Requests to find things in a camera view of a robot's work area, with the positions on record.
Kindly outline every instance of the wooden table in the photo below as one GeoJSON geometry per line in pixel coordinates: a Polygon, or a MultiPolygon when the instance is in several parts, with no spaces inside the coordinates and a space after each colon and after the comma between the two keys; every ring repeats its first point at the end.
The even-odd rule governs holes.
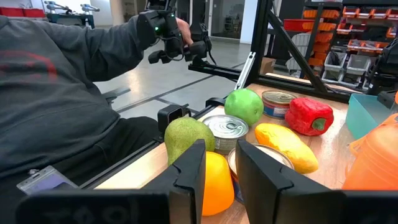
{"type": "MultiPolygon", "coordinates": [[[[255,91],[259,96],[261,96],[261,93],[265,90],[276,90],[275,88],[257,84],[249,85],[248,88],[255,91]]],[[[342,186],[345,179],[345,167],[347,162],[352,159],[348,150],[348,144],[354,141],[354,139],[345,125],[348,105],[298,93],[292,94],[297,97],[307,97],[322,101],[333,108],[335,121],[325,134],[315,137],[303,136],[301,134],[299,134],[299,136],[301,140],[312,149],[319,162],[319,169],[312,174],[308,174],[307,177],[331,189],[338,189],[342,186]]],[[[206,117],[215,114],[224,114],[224,108],[219,106],[199,120],[202,121],[206,117]]],[[[254,137],[254,127],[259,123],[287,125],[284,120],[273,119],[263,115],[260,121],[249,129],[246,136],[247,141],[257,143],[257,140],[254,137]]],[[[163,143],[108,180],[105,180],[96,189],[139,189],[163,172],[166,168],[167,152],[165,144],[163,143]]],[[[249,223],[249,220],[246,215],[244,205],[234,201],[232,206],[230,206],[226,211],[210,217],[203,217],[202,223],[235,224],[249,223]]]]}

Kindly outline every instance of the can lid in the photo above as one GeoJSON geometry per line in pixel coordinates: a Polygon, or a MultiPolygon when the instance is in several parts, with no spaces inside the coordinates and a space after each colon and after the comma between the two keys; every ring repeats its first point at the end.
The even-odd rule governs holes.
{"type": "Polygon", "coordinates": [[[269,91],[262,92],[263,100],[269,101],[271,103],[276,103],[279,105],[287,105],[293,99],[296,99],[296,98],[297,98],[296,96],[294,96],[290,93],[282,92],[282,91],[269,90],[269,91]]]}
{"type": "Polygon", "coordinates": [[[235,139],[248,133],[249,126],[243,120],[230,115],[214,115],[203,120],[215,137],[235,139]]]}
{"type": "MultiPolygon", "coordinates": [[[[260,144],[253,144],[253,146],[256,146],[258,149],[265,152],[268,156],[271,156],[272,158],[274,158],[276,161],[280,162],[281,164],[283,164],[291,169],[294,169],[294,166],[293,166],[292,162],[290,161],[290,159],[287,158],[285,155],[283,155],[283,153],[276,151],[275,149],[273,149],[271,147],[263,146],[260,144]]],[[[237,172],[236,172],[236,164],[235,164],[235,157],[236,157],[235,155],[236,155],[236,150],[233,149],[228,156],[228,164],[229,164],[229,167],[231,168],[231,170],[236,175],[237,172]]]]}

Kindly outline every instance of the yellow mango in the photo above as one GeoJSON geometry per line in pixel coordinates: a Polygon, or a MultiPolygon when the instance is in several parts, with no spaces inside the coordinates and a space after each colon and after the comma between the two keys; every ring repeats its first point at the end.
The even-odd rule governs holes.
{"type": "Polygon", "coordinates": [[[285,154],[294,165],[294,170],[309,174],[318,169],[318,160],[311,149],[289,128],[278,124],[262,123],[254,130],[259,144],[285,154]]]}

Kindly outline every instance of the green apple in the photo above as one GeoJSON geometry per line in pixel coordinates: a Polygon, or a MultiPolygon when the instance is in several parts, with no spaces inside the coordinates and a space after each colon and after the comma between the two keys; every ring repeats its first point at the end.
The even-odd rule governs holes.
{"type": "Polygon", "coordinates": [[[260,120],[264,105],[257,93],[248,89],[235,90],[226,98],[225,114],[244,120],[249,126],[260,120]]]}
{"type": "Polygon", "coordinates": [[[193,118],[183,117],[172,121],[164,133],[168,165],[171,165],[197,139],[204,139],[206,151],[214,151],[215,138],[210,128],[193,118]]]}

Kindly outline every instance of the metal can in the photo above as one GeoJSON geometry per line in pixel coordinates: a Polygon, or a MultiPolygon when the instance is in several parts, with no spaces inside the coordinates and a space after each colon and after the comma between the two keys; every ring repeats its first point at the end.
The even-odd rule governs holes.
{"type": "Polygon", "coordinates": [[[282,91],[263,91],[262,103],[264,104],[263,114],[271,118],[285,119],[285,114],[289,109],[289,103],[295,99],[296,96],[282,91]]]}
{"type": "Polygon", "coordinates": [[[203,120],[216,139],[215,152],[228,155],[236,147],[238,139],[244,139],[249,126],[243,120],[230,115],[214,115],[203,120]]]}
{"type": "MultiPolygon", "coordinates": [[[[275,149],[271,148],[271,147],[267,147],[267,146],[263,146],[260,144],[253,144],[253,146],[256,146],[258,149],[260,149],[261,151],[265,152],[266,154],[268,154],[268,156],[271,156],[272,158],[274,158],[276,161],[280,162],[281,164],[294,169],[294,166],[292,164],[292,162],[290,161],[290,159],[288,157],[286,157],[283,153],[276,151],[275,149]]],[[[234,192],[235,192],[235,200],[243,203],[243,197],[242,197],[242,192],[241,192],[241,188],[239,186],[239,182],[238,182],[238,175],[236,172],[236,153],[235,153],[235,149],[233,149],[230,154],[228,155],[228,164],[229,164],[229,169],[231,170],[231,176],[232,176],[232,184],[234,187],[234,192]]]]}

